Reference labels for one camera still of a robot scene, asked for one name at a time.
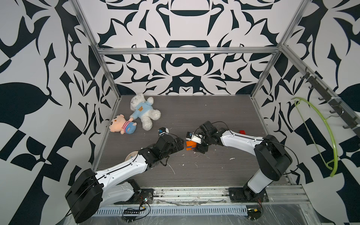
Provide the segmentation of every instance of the plush arm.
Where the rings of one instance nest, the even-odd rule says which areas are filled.
[[[154,104],[154,98],[153,97],[149,97],[147,99],[147,101],[145,102],[146,105],[153,105]]]
[[[134,120],[138,118],[138,114],[136,113],[136,111],[133,114],[131,114],[130,118],[133,118]]]

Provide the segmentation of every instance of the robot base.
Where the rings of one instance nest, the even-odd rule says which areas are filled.
[[[140,204],[144,199],[148,199],[147,202],[153,201],[154,189],[141,189],[135,180],[127,180],[134,189],[134,194],[126,202],[115,202],[115,205],[126,205],[126,204]]]
[[[261,192],[255,194],[250,193],[249,188],[244,186],[243,188],[229,188],[229,197],[231,202],[268,202],[266,190],[263,189]]]

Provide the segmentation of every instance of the teddy bear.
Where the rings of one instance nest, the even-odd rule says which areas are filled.
[[[138,94],[131,99],[130,109],[134,111],[134,113],[130,118],[133,118],[134,120],[140,118],[144,130],[150,130],[153,127],[153,122],[151,120],[158,120],[161,116],[159,110],[153,109],[153,103],[153,97],[149,97],[146,101],[143,94]]]
[[[115,116],[110,122],[109,129],[111,132],[120,132],[121,134],[132,134],[136,129],[136,123],[133,122],[133,118],[128,121],[124,118],[123,114]]]

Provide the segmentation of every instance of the white teddy bear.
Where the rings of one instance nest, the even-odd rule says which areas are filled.
[[[153,127],[151,119],[158,120],[161,116],[159,110],[153,109],[153,103],[153,97],[149,97],[146,101],[143,94],[138,94],[131,99],[130,109],[133,110],[134,113],[130,118],[135,120],[139,117],[143,123],[144,130],[150,130]]]

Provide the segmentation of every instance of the hook rack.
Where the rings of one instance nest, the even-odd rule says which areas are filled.
[[[338,116],[331,115],[329,117],[342,118],[343,121],[347,124],[347,126],[343,126],[343,128],[351,128],[355,134],[360,137],[360,119],[355,114],[355,112],[345,102],[343,102],[341,98],[336,95],[336,93],[329,89],[329,87],[327,87],[327,85],[324,84],[321,79],[318,79],[318,76],[311,75],[307,71],[307,68],[305,71],[306,74],[301,79],[307,79],[307,81],[311,84],[309,89],[315,89],[321,95],[319,100],[325,100],[333,108],[333,111],[330,111],[331,114],[338,114]]]

